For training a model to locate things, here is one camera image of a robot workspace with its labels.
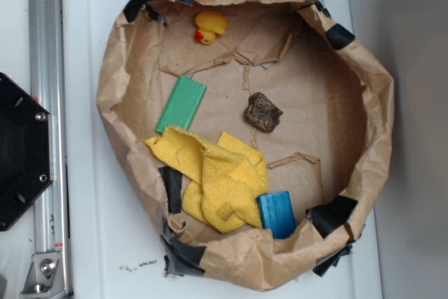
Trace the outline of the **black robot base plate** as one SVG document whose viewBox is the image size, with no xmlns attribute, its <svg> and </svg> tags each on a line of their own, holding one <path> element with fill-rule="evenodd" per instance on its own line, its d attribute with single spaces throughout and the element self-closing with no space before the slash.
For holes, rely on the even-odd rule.
<svg viewBox="0 0 448 299">
<path fill-rule="evenodd" d="M 52 182 L 50 114 L 1 74 L 1 231 L 10 230 Z"/>
</svg>

